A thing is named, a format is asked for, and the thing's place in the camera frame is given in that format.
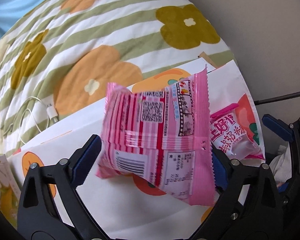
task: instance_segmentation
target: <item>black cable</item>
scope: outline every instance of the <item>black cable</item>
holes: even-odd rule
[[[268,103],[273,103],[273,102],[278,102],[278,101],[283,101],[283,100],[298,98],[298,97],[300,97],[300,91],[296,92],[296,93],[284,95],[284,96],[275,97],[275,98],[257,100],[257,101],[254,101],[254,104],[256,106],[258,106],[258,105],[263,105],[263,104],[268,104]]]

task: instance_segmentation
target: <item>barcode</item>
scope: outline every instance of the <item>barcode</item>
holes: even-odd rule
[[[140,177],[144,176],[145,173],[144,161],[131,160],[120,156],[117,156],[116,160],[117,160],[117,165],[121,170],[132,172],[134,174],[137,174]]]
[[[145,97],[163,98],[163,91],[146,91],[143,92]]]
[[[142,122],[162,123],[163,102],[142,101]]]

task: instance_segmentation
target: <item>floral blanket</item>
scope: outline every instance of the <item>floral blanket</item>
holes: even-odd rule
[[[44,130],[48,106],[62,119],[202,52],[234,58],[188,0],[45,0],[0,40],[0,153]]]

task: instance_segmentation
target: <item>plastic packaging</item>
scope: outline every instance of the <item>plastic packaging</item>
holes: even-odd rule
[[[190,205],[212,205],[207,70],[162,91],[108,85],[97,176],[134,173]]]
[[[263,159],[259,145],[237,121],[234,110],[238,106],[239,104],[231,104],[210,116],[211,141],[229,159]]]

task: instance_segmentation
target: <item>white cable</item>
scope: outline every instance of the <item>white cable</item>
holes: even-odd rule
[[[31,99],[34,99],[34,100],[37,100],[39,101],[45,108],[46,108],[46,111],[47,111],[47,115],[48,115],[48,118],[47,118],[47,125],[46,125],[46,129],[49,127],[49,123],[50,123],[50,120],[53,121],[53,123],[56,123],[58,122],[58,113],[56,111],[56,109],[53,107],[53,105],[46,105],[45,103],[43,103],[41,101],[40,98],[37,98],[37,97],[33,97],[33,96],[30,96],[28,97],[24,102],[23,104],[21,105],[21,107],[19,108],[19,110],[16,112],[16,115],[12,121],[12,123],[8,126],[7,130],[3,133],[3,136],[5,136],[9,131],[12,132],[12,129],[13,129],[13,124],[15,123],[16,119],[17,119],[17,116],[18,116],[18,113],[19,111],[21,110],[21,108],[28,102],[30,101]],[[41,133],[42,131],[40,130],[35,118],[34,118],[34,115],[32,113],[32,111],[29,109],[29,108],[26,108],[23,112],[22,112],[22,115],[21,115],[21,118],[20,118],[20,121],[19,121],[19,126],[18,126],[18,135],[19,135],[19,139],[20,141],[23,143],[23,144],[26,144],[22,138],[21,138],[21,134],[20,134],[20,128],[21,128],[21,125],[22,125],[22,121],[23,121],[23,118],[26,114],[26,112],[29,112],[33,121],[34,121],[34,124],[35,126],[37,127],[38,131]]]

